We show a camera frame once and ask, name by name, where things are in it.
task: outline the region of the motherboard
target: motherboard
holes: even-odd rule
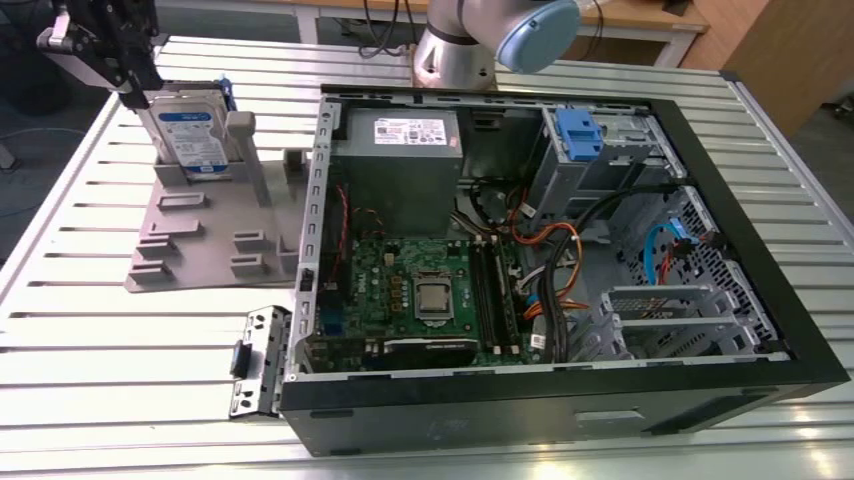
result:
[[[317,371],[519,365],[512,246],[496,239],[353,241],[345,279],[321,293]]]

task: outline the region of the metal slotted table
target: metal slotted table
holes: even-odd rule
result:
[[[404,58],[364,61],[348,47],[175,37],[157,64],[168,79],[228,75],[240,109],[257,115],[255,142],[269,161],[312,144],[319,84],[409,84]],[[740,84],[714,72],[566,62],[532,76],[500,70],[497,81],[504,90],[676,101],[854,368],[851,225]],[[291,291],[125,292],[153,160],[139,120],[113,96],[0,273],[0,472],[156,468],[152,475],[173,478],[163,468],[180,467],[312,478],[699,480],[854,471],[854,383],[692,435],[345,459],[312,458],[284,422],[228,422],[244,314],[289,306]]]

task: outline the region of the white label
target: white label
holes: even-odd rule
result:
[[[377,118],[373,122],[377,145],[447,145],[444,122],[435,119]]]
[[[209,113],[161,113],[157,115],[165,140],[172,146],[177,162],[193,173],[216,174],[225,171],[228,158],[223,144],[211,134],[213,117]]]
[[[531,347],[537,350],[546,349],[546,336],[533,334],[531,335]]]
[[[533,215],[536,214],[536,210],[533,210],[533,207],[524,202],[521,202],[521,205],[519,205],[519,211],[528,218],[533,217]]]

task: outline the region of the blue drive bay latch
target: blue drive bay latch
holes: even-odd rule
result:
[[[555,126],[574,162],[592,162],[602,153],[602,127],[587,110],[558,108]]]

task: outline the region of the wooden cabinet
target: wooden cabinet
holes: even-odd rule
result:
[[[738,74],[786,135],[854,75],[854,1],[694,0],[711,28],[684,68]]]

